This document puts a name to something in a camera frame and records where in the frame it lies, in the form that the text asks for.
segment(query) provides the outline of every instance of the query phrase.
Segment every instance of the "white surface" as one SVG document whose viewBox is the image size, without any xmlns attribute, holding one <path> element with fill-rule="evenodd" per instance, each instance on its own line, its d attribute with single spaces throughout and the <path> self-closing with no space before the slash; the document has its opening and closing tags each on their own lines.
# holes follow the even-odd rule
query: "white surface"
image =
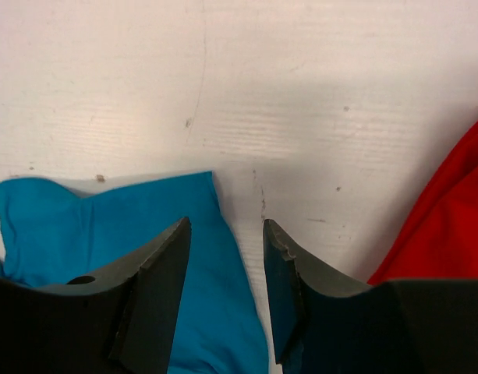
<svg viewBox="0 0 478 374">
<path fill-rule="evenodd" d="M 0 180 L 215 169 L 264 321 L 262 217 L 366 279 L 477 118 L 478 0 L 0 0 Z"/>
</svg>

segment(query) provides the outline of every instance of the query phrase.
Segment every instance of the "scratch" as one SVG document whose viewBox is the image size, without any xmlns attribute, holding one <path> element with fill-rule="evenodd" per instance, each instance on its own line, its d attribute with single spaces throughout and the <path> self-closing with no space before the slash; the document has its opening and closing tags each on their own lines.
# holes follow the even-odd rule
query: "scratch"
<svg viewBox="0 0 478 374">
<path fill-rule="evenodd" d="M 298 71 L 299 69 L 301 69 L 304 65 L 306 64 L 306 61 L 304 61 L 302 64 L 300 65 L 297 65 L 295 67 L 293 67 L 292 69 L 289 69 L 289 72 L 296 72 Z"/>
<path fill-rule="evenodd" d="M 206 2 L 202 0 L 202 19 L 204 23 L 204 36 L 203 36 L 203 53 L 204 53 L 204 62 L 202 64 L 202 75 L 200 76 L 200 86 L 199 86 L 199 93 L 197 94 L 197 102 L 195 104 L 195 109 L 193 110 L 193 123 L 195 123 L 197 119 L 197 112 L 199 111 L 200 106 L 200 97 L 202 96 L 202 88 L 204 87 L 204 78 L 206 76 L 206 68 L 207 68 L 207 17 L 206 17 Z M 192 134 L 193 127 L 189 128 L 189 135 L 186 136 L 186 144 L 189 143 L 190 135 Z"/>
<path fill-rule="evenodd" d="M 15 165 L 15 164 L 4 164 L 0 162 L 0 168 L 19 168 L 20 165 Z"/>
<path fill-rule="evenodd" d="M 264 198 L 264 190 L 263 190 L 263 186 L 261 186 L 261 220 L 263 222 L 266 218 L 266 210 L 267 210 L 267 200 Z"/>
</svg>

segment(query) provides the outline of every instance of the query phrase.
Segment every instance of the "red fabric fold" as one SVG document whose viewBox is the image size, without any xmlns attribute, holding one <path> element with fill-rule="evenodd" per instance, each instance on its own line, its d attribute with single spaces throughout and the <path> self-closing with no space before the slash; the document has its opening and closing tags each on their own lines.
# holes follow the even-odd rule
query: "red fabric fold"
<svg viewBox="0 0 478 374">
<path fill-rule="evenodd" d="M 478 277 L 478 122 L 438 168 L 369 279 Z"/>
</svg>

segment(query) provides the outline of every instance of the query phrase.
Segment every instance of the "hole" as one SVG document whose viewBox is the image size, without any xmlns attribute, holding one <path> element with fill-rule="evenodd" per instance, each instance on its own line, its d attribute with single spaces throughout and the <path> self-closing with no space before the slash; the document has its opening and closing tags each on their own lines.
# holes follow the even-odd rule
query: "hole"
<svg viewBox="0 0 478 374">
<path fill-rule="evenodd" d="M 95 281 L 95 277 L 91 275 L 82 275 L 81 277 L 77 277 L 72 279 L 68 284 L 87 284 Z"/>
</svg>

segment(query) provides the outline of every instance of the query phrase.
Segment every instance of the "black plastic piece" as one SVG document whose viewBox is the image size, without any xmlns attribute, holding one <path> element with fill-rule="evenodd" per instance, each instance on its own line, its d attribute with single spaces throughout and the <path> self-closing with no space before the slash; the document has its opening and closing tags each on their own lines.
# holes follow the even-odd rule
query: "black plastic piece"
<svg viewBox="0 0 478 374">
<path fill-rule="evenodd" d="M 184 218 L 68 284 L 0 278 L 0 373 L 165 374 L 189 246 Z"/>
<path fill-rule="evenodd" d="M 478 280 L 372 288 L 264 222 L 274 352 L 284 374 L 478 373 Z"/>
</svg>

